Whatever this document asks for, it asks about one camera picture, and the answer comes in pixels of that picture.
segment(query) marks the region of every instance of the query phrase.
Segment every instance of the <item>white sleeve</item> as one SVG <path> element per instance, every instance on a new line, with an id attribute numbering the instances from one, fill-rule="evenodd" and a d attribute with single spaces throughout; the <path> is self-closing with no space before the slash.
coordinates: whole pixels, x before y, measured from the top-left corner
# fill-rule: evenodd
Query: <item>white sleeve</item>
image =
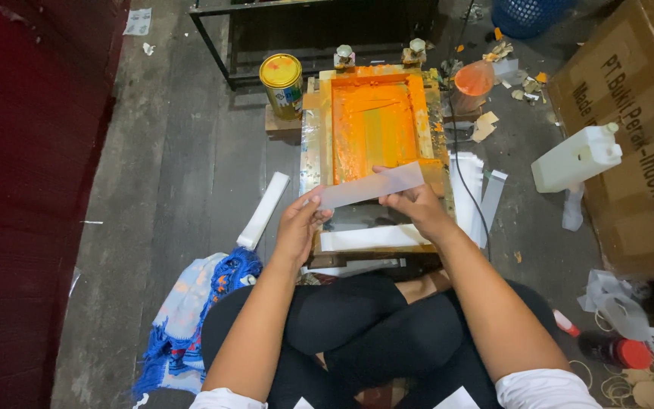
<path id="1" fill-rule="evenodd" d="M 229 388 L 199 392 L 188 409 L 267 409 L 266 403 L 236 395 Z"/>
<path id="2" fill-rule="evenodd" d="M 560 369 L 512 373 L 496 382 L 498 404 L 506 409 L 602 409 L 575 374 Z"/>

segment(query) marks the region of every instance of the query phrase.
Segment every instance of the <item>gold paint can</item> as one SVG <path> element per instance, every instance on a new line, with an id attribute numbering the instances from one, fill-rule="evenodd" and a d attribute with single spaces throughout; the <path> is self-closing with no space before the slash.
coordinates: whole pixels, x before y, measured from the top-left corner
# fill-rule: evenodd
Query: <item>gold paint can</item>
<path id="1" fill-rule="evenodd" d="M 259 68 L 274 115 L 284 121 L 302 117 L 302 64 L 293 55 L 274 54 Z"/>

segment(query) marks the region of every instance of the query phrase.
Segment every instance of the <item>black pants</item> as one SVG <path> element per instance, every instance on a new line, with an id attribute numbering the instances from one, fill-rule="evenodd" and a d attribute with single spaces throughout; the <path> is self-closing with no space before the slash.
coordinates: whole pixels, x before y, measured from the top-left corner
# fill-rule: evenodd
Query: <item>black pants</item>
<path id="1" fill-rule="evenodd" d="M 509 284 L 551 333 L 556 325 L 547 302 L 524 285 Z M 206 370 L 250 292 L 245 287 L 229 294 L 206 315 Z M 318 352 L 329 371 L 315 360 Z M 269 409 L 292 409 L 300 397 L 315 409 L 359 407 L 353 398 L 359 391 L 406 377 L 417 385 L 398 408 L 432 408 L 461 386 L 480 407 L 499 407 L 454 291 L 408 305 L 393 281 L 379 274 L 296 288 Z"/>

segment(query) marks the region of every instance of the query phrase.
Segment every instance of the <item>orange paint smear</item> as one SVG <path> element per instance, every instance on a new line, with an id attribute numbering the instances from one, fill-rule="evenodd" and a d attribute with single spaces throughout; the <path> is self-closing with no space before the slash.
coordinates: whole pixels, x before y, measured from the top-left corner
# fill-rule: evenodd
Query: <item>orange paint smear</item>
<path id="1" fill-rule="evenodd" d="M 425 107 L 422 79 L 383 71 L 380 66 L 358 67 L 349 76 L 332 80 L 335 184 L 371 175 L 375 164 L 394 167 L 419 157 L 411 97 L 417 92 Z"/>

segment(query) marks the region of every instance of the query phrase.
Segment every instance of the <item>black electrical cable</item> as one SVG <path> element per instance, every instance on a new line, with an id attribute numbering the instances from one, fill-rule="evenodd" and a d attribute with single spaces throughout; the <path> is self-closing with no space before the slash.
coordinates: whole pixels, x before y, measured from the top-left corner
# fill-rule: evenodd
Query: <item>black electrical cable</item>
<path id="1" fill-rule="evenodd" d="M 471 9 L 473 8 L 474 3 L 476 3 L 476 0 L 471 0 L 471 3 L 468 5 L 468 10 L 466 11 L 463 26 L 461 26 L 461 32 L 458 37 L 458 42 L 456 44 L 451 44 L 450 50 L 448 52 L 448 60 L 449 62 L 453 63 L 453 52 L 456 50 L 456 48 L 461 44 L 461 40 L 463 39 L 464 32 L 466 31 L 466 26 L 468 25 L 468 16 L 471 13 Z M 471 200 L 473 200 L 474 206 L 476 206 L 476 209 L 478 210 L 478 214 L 481 216 L 481 223 L 483 223 L 483 230 L 486 232 L 486 252 L 487 252 L 487 258 L 488 262 L 491 262 L 491 239 L 488 237 L 488 225 L 486 224 L 486 219 L 483 217 L 483 213 L 481 212 L 481 207 L 478 205 L 478 201 L 473 197 L 473 194 L 471 194 L 471 191 L 468 189 L 468 185 L 466 184 L 466 181 L 463 179 L 463 175 L 461 174 L 461 166 L 459 165 L 459 138 L 457 137 L 458 135 L 455 134 L 455 132 L 458 131 L 456 128 L 456 112 L 453 110 L 453 104 L 450 100 L 450 97 L 448 97 L 448 107 L 450 108 L 450 120 L 453 122 L 453 154 L 456 155 L 456 170 L 459 172 L 459 178 L 461 178 L 461 183 L 463 183 L 464 188 L 466 188 L 466 191 L 468 192 L 468 195 L 471 197 Z"/>

